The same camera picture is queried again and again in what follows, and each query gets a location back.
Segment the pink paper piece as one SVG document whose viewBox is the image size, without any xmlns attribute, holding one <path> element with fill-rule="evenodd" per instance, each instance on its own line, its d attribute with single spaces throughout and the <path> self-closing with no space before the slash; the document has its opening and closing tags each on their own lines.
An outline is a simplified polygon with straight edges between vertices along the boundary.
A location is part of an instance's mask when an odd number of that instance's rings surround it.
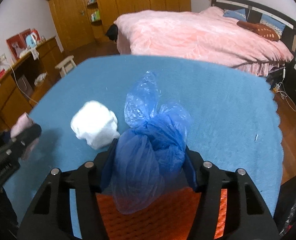
<svg viewBox="0 0 296 240">
<path fill-rule="evenodd" d="M 32 127 L 35 124 L 34 120 L 29 117 L 27 113 L 23 113 L 18 119 L 16 124 L 10 130 L 10 137 L 13 139 L 25 129 Z M 39 138 L 35 139 L 28 147 L 26 148 L 24 154 L 22 155 L 22 160 L 27 160 L 32 152 L 32 150 L 39 143 Z"/>
</svg>

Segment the white tissue wad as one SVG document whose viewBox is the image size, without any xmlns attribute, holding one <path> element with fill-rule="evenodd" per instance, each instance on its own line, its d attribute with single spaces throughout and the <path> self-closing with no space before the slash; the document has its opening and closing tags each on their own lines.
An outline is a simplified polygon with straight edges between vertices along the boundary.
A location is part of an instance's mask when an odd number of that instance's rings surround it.
<svg viewBox="0 0 296 240">
<path fill-rule="evenodd" d="M 113 111 L 98 101 L 88 101 L 72 117 L 71 129 L 79 140 L 99 150 L 120 137 L 118 119 Z"/>
</svg>

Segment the blue plastic bag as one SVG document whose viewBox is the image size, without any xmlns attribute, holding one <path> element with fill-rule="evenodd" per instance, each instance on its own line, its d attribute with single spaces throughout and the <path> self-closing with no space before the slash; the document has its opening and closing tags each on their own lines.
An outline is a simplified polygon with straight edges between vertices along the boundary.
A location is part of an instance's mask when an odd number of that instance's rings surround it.
<svg viewBox="0 0 296 240">
<path fill-rule="evenodd" d="M 111 177 L 117 210 L 129 215 L 158 199 L 179 176 L 191 116 L 176 102 L 159 105 L 156 75 L 146 72 L 128 92 Z"/>
</svg>

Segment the black lined trash bin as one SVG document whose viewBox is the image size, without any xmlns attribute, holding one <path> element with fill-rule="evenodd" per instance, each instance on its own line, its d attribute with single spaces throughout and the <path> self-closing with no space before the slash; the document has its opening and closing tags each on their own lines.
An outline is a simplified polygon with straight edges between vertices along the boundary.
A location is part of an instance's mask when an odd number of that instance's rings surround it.
<svg viewBox="0 0 296 240">
<path fill-rule="evenodd" d="M 296 239 L 296 176 L 281 185 L 274 222 L 280 239 Z"/>
</svg>

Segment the wooden side desk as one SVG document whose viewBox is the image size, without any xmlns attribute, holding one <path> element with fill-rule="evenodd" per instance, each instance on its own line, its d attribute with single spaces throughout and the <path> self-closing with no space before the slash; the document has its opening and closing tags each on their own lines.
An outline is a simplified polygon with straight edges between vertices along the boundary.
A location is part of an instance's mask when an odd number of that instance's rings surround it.
<svg viewBox="0 0 296 240">
<path fill-rule="evenodd" d="M 36 103 L 60 80 L 59 70 L 55 68 L 64 56 L 57 40 L 52 37 L 36 48 L 39 58 L 31 53 L 19 59 L 12 68 L 0 78 L 0 131 L 10 129 L 23 113 L 29 113 Z M 32 88 L 31 99 L 18 88 L 19 78 L 25 77 Z"/>
</svg>

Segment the blue table cloth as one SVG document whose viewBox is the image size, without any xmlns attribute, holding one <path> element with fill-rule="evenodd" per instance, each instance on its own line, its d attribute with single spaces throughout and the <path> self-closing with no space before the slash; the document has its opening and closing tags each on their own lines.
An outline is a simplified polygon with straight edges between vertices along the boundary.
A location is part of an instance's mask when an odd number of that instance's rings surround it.
<svg viewBox="0 0 296 240">
<path fill-rule="evenodd" d="M 278 239 L 283 150 L 262 77 L 156 56 L 89 59 L 31 113 L 6 184 L 18 239 Z"/>
</svg>

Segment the small white wooden stool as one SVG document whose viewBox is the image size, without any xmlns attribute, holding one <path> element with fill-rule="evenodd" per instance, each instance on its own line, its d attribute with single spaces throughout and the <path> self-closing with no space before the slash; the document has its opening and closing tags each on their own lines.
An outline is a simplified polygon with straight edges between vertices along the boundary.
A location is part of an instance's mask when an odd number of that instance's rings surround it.
<svg viewBox="0 0 296 240">
<path fill-rule="evenodd" d="M 66 57 L 63 61 L 55 66 L 60 73 L 60 77 L 65 77 L 72 69 L 76 67 L 76 63 L 74 62 L 74 56 L 70 55 Z"/>
</svg>

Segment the red picture box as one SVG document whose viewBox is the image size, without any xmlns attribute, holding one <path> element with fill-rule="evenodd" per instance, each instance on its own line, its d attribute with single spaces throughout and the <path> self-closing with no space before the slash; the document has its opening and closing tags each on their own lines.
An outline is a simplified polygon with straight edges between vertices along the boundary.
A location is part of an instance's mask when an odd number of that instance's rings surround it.
<svg viewBox="0 0 296 240">
<path fill-rule="evenodd" d="M 25 51 L 26 49 L 31 49 L 31 48 L 28 48 L 26 45 L 26 37 L 31 33 L 36 33 L 38 37 L 37 38 L 37 45 L 38 45 L 38 42 L 40 42 L 40 35 L 36 29 L 26 29 L 20 32 L 19 34 L 16 34 L 6 39 L 6 44 L 15 61 L 20 59 L 20 55 L 23 51 Z"/>
</svg>

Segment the blue electric kettle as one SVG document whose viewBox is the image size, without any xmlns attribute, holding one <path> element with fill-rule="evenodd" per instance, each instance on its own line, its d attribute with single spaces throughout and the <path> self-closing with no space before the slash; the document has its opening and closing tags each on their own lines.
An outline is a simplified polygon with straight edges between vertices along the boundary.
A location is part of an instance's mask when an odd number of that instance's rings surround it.
<svg viewBox="0 0 296 240">
<path fill-rule="evenodd" d="M 36 33 L 31 33 L 26 37 L 26 45 L 28 48 L 35 48 L 37 46 L 37 35 Z"/>
</svg>

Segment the wooden wardrobe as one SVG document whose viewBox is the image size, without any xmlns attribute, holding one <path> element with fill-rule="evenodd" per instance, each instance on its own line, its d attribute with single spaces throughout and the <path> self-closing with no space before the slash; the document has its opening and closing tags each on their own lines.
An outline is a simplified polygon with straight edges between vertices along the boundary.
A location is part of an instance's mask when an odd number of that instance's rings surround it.
<svg viewBox="0 0 296 240">
<path fill-rule="evenodd" d="M 95 55 L 115 54 L 105 33 L 122 14 L 143 10 L 190 11 L 191 0 L 47 0 L 66 53 L 94 47 Z"/>
</svg>

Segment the brown dotted pillow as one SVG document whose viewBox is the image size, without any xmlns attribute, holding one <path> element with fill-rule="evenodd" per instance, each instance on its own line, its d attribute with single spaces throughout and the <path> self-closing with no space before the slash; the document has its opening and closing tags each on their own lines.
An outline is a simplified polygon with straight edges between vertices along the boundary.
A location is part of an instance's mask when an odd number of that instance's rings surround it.
<svg viewBox="0 0 296 240">
<path fill-rule="evenodd" d="M 256 33 L 258 36 L 263 37 L 269 41 L 280 40 L 280 35 L 274 29 L 271 29 L 264 24 L 238 21 L 237 25 L 243 29 Z"/>
</svg>

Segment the bed with pink cover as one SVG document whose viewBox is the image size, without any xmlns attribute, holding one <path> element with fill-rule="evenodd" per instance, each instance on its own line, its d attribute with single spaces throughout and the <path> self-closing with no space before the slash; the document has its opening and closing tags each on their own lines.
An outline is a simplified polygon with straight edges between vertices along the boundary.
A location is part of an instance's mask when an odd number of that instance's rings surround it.
<svg viewBox="0 0 296 240">
<path fill-rule="evenodd" d="M 294 58 L 281 41 L 269 41 L 223 16 L 218 7 L 201 12 L 144 10 L 120 15 L 106 36 L 119 54 L 170 56 L 221 64 L 256 76 Z"/>
</svg>

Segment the right blue pillow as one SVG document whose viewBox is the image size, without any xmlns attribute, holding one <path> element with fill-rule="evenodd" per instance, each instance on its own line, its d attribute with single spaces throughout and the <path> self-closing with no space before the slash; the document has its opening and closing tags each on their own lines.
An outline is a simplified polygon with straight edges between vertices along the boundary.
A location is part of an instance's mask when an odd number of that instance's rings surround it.
<svg viewBox="0 0 296 240">
<path fill-rule="evenodd" d="M 277 34 L 280 36 L 282 35 L 284 29 L 285 29 L 285 24 L 282 22 L 266 15 L 262 14 L 261 19 L 260 19 L 260 24 L 264 24 L 268 26 L 269 28 L 273 29 Z"/>
</svg>

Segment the blue pillow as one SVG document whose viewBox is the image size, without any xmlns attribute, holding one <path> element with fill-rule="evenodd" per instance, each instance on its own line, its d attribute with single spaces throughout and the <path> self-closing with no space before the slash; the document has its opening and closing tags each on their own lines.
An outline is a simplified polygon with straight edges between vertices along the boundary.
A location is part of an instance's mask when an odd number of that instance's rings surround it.
<svg viewBox="0 0 296 240">
<path fill-rule="evenodd" d="M 266 15 L 262 14 L 261 19 L 260 19 L 260 24 L 264 24 L 268 26 L 269 28 L 273 29 L 277 34 L 280 36 L 282 35 L 284 29 L 285 29 L 285 24 L 282 22 Z"/>
<path fill-rule="evenodd" d="M 243 21 L 243 22 L 247 21 L 245 9 L 225 10 L 223 16 L 228 18 L 234 18 L 238 21 Z"/>
</svg>

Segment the left blue pillow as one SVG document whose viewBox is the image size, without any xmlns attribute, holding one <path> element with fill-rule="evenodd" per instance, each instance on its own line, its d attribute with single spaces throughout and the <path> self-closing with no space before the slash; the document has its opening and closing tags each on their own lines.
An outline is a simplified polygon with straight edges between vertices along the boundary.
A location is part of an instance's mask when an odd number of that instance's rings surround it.
<svg viewBox="0 0 296 240">
<path fill-rule="evenodd" d="M 228 18 L 234 18 L 238 21 L 243 21 L 243 22 L 247 21 L 245 9 L 225 10 L 223 16 Z"/>
</svg>

